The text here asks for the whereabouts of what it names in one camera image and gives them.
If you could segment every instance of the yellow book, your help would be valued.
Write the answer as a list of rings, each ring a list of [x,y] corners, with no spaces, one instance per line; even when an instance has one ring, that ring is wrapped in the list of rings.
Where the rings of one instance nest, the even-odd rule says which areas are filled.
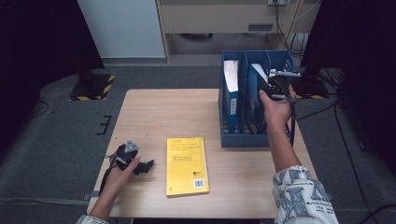
[[[166,196],[208,193],[204,138],[168,138],[166,148]]]

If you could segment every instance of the blue file organizer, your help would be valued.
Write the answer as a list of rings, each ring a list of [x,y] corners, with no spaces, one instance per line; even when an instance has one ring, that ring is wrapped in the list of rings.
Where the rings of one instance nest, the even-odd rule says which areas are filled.
[[[234,133],[230,133],[227,125],[224,98],[225,85],[224,61],[238,61],[238,101],[237,124]],[[248,68],[252,63],[259,63],[266,74],[271,69],[293,71],[293,59],[286,50],[225,50],[221,55],[221,74],[219,82],[219,125],[222,147],[269,147],[266,133],[255,134],[248,127],[247,82]]]

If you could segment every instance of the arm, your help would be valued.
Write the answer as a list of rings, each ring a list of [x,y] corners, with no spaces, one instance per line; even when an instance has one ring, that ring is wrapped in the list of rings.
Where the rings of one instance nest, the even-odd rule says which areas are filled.
[[[111,208],[113,207],[117,196],[128,182],[134,168],[136,168],[139,162],[139,157],[134,158],[124,171],[122,171],[119,166],[115,165],[115,167],[111,169],[111,172],[107,177],[105,187],[103,188],[99,199],[96,201],[96,204],[93,206],[89,216],[82,217],[78,223],[105,223],[104,221],[108,220]]]
[[[291,96],[295,97],[295,92],[291,92]],[[286,100],[272,101],[264,91],[260,91],[260,99],[265,108],[268,140],[276,172],[301,165],[285,133],[285,125],[290,119],[290,103]]]
[[[279,210],[275,223],[338,223],[325,189],[301,165],[286,136],[290,103],[286,100],[272,101],[263,91],[260,99],[264,104],[268,139],[276,168],[273,194]]]

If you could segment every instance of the white document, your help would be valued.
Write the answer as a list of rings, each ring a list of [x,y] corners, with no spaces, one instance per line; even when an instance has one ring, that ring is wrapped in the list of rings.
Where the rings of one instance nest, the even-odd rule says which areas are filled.
[[[262,66],[259,63],[253,63],[251,66],[253,66],[254,69],[256,69],[256,71],[260,74],[260,76],[265,80],[265,82],[268,83],[268,76],[265,75]]]
[[[224,76],[228,91],[238,91],[238,61],[224,61]]]

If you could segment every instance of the white wall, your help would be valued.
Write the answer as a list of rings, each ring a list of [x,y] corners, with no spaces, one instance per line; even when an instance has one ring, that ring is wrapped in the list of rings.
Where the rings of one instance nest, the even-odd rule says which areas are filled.
[[[155,0],[78,0],[102,58],[165,58]]]

